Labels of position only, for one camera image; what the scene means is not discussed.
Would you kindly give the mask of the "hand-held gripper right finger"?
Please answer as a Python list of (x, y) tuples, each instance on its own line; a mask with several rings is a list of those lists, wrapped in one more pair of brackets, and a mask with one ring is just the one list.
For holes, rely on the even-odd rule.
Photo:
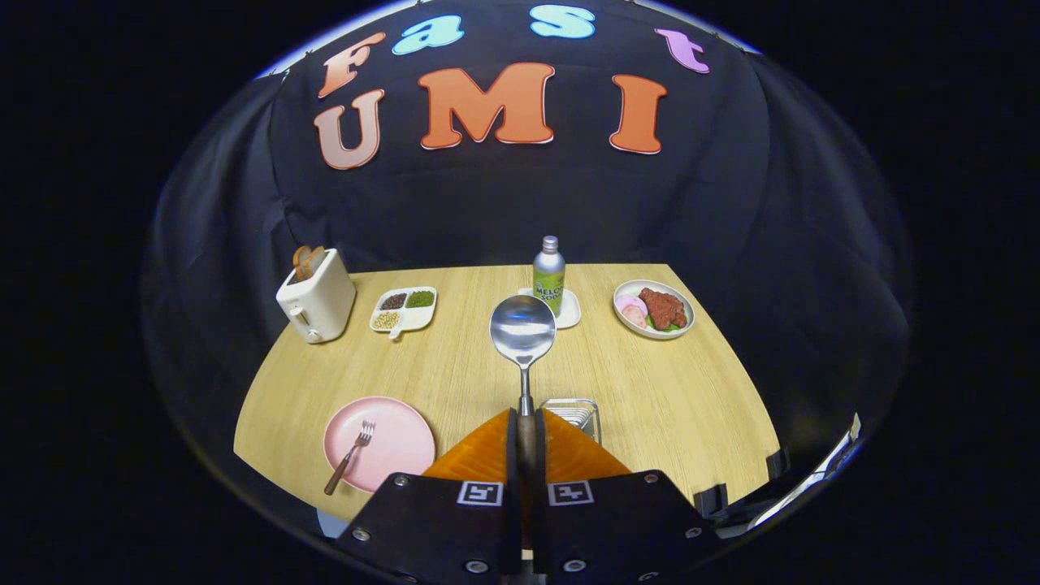
[(550, 584), (676, 582), (723, 548), (664, 470), (606, 470), (609, 453), (545, 409), (536, 416), (532, 566)]

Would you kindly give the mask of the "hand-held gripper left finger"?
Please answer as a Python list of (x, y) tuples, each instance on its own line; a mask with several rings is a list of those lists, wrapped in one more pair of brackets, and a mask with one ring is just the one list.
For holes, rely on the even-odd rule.
[(338, 540), (337, 551), (388, 579), (418, 584), (501, 584), (522, 570), (518, 414), (497, 416), (501, 480), (394, 473)]

